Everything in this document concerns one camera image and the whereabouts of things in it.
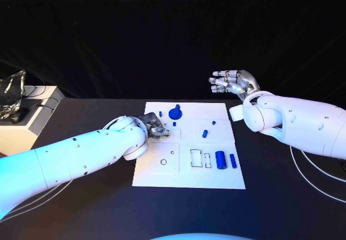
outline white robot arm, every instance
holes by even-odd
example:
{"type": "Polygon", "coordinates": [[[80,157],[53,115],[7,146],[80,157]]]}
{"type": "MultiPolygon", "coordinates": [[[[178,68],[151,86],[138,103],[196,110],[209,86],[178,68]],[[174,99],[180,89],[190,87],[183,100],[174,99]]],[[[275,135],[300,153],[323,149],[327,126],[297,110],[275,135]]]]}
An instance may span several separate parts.
{"type": "Polygon", "coordinates": [[[272,136],[284,144],[333,158],[346,159],[346,111],[337,106],[261,91],[245,70],[213,72],[212,92],[238,94],[242,105],[229,109],[233,121],[272,136]]]}
{"type": "Polygon", "coordinates": [[[111,165],[137,159],[148,139],[170,131],[151,112],[122,116],[96,131],[0,159],[0,219],[31,196],[111,165]]]}

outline blue plastic piece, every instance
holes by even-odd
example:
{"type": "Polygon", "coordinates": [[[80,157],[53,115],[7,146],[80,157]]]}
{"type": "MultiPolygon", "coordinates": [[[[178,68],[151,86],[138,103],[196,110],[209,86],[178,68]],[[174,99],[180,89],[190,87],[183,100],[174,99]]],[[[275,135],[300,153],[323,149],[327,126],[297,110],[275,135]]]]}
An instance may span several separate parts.
{"type": "Polygon", "coordinates": [[[203,138],[207,137],[207,130],[203,131],[203,135],[202,135],[203,138]]]}
{"type": "Polygon", "coordinates": [[[233,155],[233,154],[229,154],[229,157],[230,157],[232,168],[236,169],[235,155],[233,155]]]}
{"type": "Polygon", "coordinates": [[[216,166],[217,166],[217,169],[226,169],[228,166],[226,166],[226,159],[225,159],[225,153],[223,151],[217,151],[215,153],[215,157],[216,157],[216,166]]]}
{"type": "Polygon", "coordinates": [[[167,115],[173,120],[177,120],[181,117],[183,113],[178,104],[174,106],[173,109],[168,110],[167,115]]]}

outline black backdrop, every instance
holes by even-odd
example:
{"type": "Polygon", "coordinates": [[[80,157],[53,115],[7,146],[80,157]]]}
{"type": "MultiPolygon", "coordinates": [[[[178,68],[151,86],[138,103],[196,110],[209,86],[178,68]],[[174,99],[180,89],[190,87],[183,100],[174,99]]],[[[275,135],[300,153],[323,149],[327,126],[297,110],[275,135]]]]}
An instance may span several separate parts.
{"type": "Polygon", "coordinates": [[[76,98],[232,99],[207,78],[245,69],[275,95],[344,107],[343,6],[29,2],[1,3],[0,77],[26,69],[76,98]]]}

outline blue knob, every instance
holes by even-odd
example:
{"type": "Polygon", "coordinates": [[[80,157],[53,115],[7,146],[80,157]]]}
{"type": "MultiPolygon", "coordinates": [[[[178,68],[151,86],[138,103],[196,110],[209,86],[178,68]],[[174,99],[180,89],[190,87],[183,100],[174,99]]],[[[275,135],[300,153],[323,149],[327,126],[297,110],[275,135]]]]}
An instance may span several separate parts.
{"type": "Polygon", "coordinates": [[[181,117],[183,113],[178,104],[174,106],[173,109],[168,110],[167,115],[173,120],[177,120],[181,117]]]}
{"type": "Polygon", "coordinates": [[[203,135],[202,135],[203,138],[207,137],[207,130],[203,131],[203,135]]]}

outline dark table surface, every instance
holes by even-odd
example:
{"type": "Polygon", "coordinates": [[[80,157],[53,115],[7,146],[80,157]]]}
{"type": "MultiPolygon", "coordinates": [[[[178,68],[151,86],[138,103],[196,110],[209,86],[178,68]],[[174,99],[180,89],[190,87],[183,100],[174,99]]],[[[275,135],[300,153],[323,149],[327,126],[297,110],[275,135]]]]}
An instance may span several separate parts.
{"type": "MultiPolygon", "coordinates": [[[[138,117],[145,102],[225,103],[239,100],[128,100],[65,98],[34,148],[98,130],[115,117],[138,117]]],[[[232,122],[245,190],[134,187],[135,160],[122,158],[78,178],[30,212],[0,223],[0,239],[151,239],[181,233],[219,233],[252,239],[344,239],[346,203],[324,196],[294,166],[290,147],[232,122]]],[[[346,183],[324,176],[297,149],[297,164],[313,184],[346,199],[346,183]]],[[[308,155],[336,176],[336,159],[308,155]]]]}

